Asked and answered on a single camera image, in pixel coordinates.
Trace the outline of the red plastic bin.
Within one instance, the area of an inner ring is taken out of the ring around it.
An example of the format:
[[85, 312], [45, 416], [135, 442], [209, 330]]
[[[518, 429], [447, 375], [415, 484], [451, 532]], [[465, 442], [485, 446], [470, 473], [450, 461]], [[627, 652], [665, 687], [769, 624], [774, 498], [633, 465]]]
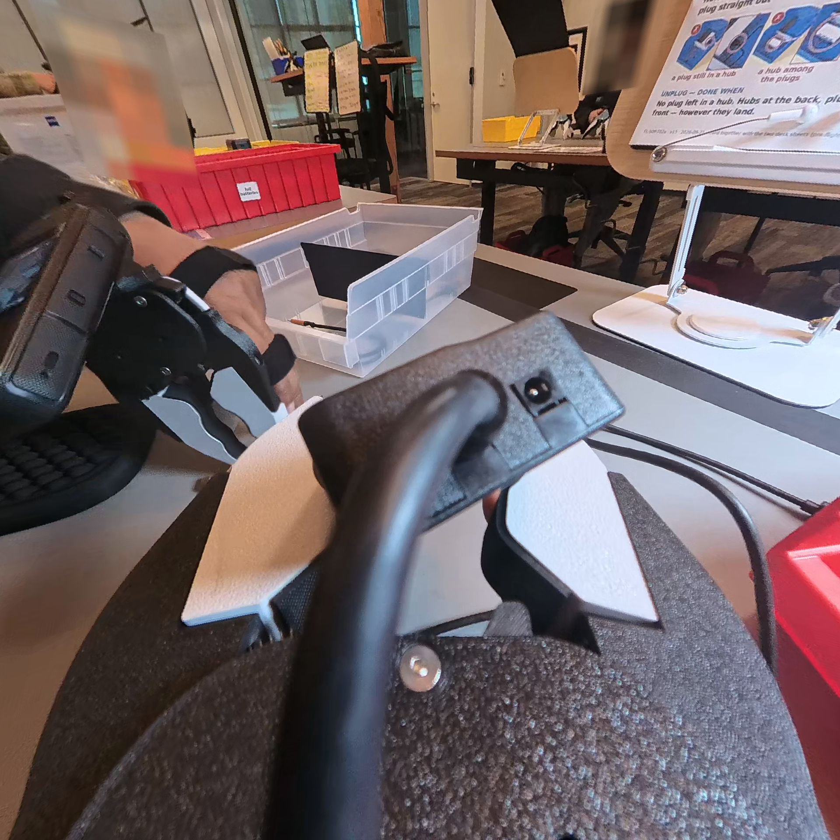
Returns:
[[769, 551], [778, 680], [804, 742], [838, 749], [839, 500]]

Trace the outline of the far red bin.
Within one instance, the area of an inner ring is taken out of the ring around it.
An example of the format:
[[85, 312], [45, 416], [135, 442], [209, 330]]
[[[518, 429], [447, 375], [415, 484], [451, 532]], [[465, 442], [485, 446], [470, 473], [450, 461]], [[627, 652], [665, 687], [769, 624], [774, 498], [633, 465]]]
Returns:
[[272, 141], [244, 150], [196, 152], [196, 175], [131, 182], [179, 231], [190, 232], [337, 201], [334, 143]]

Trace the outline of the person's left forearm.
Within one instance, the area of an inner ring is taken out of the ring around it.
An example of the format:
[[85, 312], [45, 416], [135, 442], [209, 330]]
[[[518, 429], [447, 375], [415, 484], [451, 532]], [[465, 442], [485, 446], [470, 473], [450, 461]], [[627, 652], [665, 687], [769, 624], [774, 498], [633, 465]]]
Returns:
[[156, 205], [107, 187], [71, 178], [52, 165], [24, 154], [1, 160], [1, 258], [12, 253], [16, 238], [64, 203], [80, 203], [119, 218], [134, 212], [165, 226], [171, 223]]

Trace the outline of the wooden document stand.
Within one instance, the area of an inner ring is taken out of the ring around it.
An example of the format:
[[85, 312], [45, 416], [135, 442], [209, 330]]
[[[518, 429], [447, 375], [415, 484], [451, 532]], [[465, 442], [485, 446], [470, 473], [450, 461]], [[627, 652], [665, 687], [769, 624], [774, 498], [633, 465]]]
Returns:
[[545, 144], [562, 118], [569, 118], [579, 106], [579, 57], [564, 47], [513, 62], [514, 113], [527, 117], [517, 147]]

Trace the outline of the clear plastic bin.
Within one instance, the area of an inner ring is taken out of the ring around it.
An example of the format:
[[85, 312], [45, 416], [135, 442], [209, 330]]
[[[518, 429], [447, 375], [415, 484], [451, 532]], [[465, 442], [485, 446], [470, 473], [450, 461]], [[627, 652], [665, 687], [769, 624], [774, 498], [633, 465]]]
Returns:
[[[267, 323], [304, 361], [363, 377], [457, 299], [471, 282], [477, 207], [360, 203], [268, 234], [237, 251], [257, 267]], [[301, 243], [428, 258], [390, 290], [351, 308], [313, 300]]]

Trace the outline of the black usb hub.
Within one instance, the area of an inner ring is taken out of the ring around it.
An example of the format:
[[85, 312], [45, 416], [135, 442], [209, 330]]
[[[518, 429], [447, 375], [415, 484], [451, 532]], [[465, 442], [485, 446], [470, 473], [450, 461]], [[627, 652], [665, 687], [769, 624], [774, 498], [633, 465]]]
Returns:
[[428, 530], [506, 488], [531, 469], [624, 414], [625, 407], [563, 322], [540, 312], [498, 331], [446, 346], [322, 400], [299, 428], [336, 512], [370, 518], [359, 492], [382, 440], [456, 377], [479, 377], [499, 397], [500, 416], [474, 432], [446, 468], [423, 524]]

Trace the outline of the black backpack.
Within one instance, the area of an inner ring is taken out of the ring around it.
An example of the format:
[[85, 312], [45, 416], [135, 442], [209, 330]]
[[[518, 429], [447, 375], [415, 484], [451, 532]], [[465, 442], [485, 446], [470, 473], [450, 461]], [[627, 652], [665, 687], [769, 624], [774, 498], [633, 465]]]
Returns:
[[530, 257], [542, 258], [546, 251], [570, 247], [568, 221], [562, 214], [542, 215], [523, 240], [521, 252]]

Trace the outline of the black bin divider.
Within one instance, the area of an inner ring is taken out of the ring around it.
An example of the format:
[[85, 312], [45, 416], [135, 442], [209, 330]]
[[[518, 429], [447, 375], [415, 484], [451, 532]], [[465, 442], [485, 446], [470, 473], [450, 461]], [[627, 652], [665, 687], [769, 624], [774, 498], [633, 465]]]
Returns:
[[423, 270], [428, 258], [410, 254], [395, 256], [358, 248], [301, 243], [308, 264], [314, 293], [313, 300], [333, 299], [347, 302], [351, 308], [363, 303]]

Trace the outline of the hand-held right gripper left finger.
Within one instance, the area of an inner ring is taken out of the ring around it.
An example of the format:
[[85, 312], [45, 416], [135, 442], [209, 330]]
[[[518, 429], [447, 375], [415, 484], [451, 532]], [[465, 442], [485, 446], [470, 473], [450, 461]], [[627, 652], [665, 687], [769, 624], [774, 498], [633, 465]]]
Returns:
[[326, 547], [333, 505], [316, 479], [300, 430], [303, 403], [262, 434], [230, 469], [186, 597], [188, 626], [257, 615], [278, 627], [270, 600]]

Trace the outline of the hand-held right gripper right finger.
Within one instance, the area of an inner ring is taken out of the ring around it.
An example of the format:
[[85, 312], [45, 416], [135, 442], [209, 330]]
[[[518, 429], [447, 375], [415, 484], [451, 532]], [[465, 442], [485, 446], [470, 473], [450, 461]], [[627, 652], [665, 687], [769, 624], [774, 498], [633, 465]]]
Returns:
[[480, 568], [534, 637], [600, 654], [606, 632], [660, 641], [660, 614], [607, 468], [574, 444], [501, 492]]

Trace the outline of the instruction sheet on stand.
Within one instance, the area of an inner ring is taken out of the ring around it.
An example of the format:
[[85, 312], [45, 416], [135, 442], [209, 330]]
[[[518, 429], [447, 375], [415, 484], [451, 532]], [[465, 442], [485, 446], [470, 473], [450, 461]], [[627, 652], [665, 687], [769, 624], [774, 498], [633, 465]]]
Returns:
[[838, 210], [838, 2], [656, 2], [634, 87], [606, 135], [612, 167], [688, 185], [665, 285], [594, 323], [793, 406], [838, 400], [838, 312], [802, 320], [689, 287], [686, 263], [713, 186], [734, 204], [825, 198]]

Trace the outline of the wooden work table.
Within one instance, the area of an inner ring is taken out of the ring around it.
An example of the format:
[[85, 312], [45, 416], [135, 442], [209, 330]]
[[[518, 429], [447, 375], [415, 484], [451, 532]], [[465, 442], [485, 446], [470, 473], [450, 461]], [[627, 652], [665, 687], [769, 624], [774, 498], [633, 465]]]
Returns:
[[[561, 175], [573, 170], [608, 169], [610, 164], [601, 145], [594, 147], [563, 147], [552, 145], [546, 149], [534, 147], [509, 147], [504, 143], [480, 143], [462, 149], [436, 150], [435, 158], [456, 161], [458, 179], [481, 184], [482, 216], [479, 241], [493, 245], [498, 184], [519, 186], [551, 186]], [[637, 210], [628, 245], [623, 252], [619, 269], [620, 281], [633, 284], [644, 256], [648, 237], [653, 226], [664, 183], [651, 175], [631, 175], [640, 182], [643, 200]]]

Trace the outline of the handwritten paper sheet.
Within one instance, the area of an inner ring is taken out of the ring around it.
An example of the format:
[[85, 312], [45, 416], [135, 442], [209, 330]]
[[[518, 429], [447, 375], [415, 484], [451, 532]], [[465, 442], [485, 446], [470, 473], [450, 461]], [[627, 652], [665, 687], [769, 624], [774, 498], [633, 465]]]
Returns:
[[304, 107], [307, 114], [331, 109], [331, 50], [329, 47], [307, 49], [303, 57]]
[[353, 40], [335, 48], [332, 55], [338, 114], [356, 114], [362, 110], [360, 44]]

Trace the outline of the person's left hand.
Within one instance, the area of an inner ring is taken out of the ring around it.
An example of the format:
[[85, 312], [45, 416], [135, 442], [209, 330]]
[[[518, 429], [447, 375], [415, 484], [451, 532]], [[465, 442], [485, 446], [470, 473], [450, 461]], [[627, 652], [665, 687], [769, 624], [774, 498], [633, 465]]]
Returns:
[[[162, 275], [174, 277], [174, 270], [197, 251], [209, 254], [210, 241], [179, 233], [146, 213], [128, 213], [119, 221], [131, 239], [135, 261], [154, 266]], [[297, 359], [288, 341], [268, 326], [262, 291], [255, 269], [236, 268], [220, 275], [203, 299], [226, 323], [246, 334], [261, 354], [275, 356], [274, 391], [292, 413], [303, 404]]]

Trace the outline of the white box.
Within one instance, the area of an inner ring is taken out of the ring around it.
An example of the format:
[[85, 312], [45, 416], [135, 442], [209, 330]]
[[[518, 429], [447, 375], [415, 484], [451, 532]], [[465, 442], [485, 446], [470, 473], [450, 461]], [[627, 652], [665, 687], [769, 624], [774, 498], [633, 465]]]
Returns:
[[79, 178], [89, 175], [59, 94], [1, 99], [1, 134], [10, 150]]

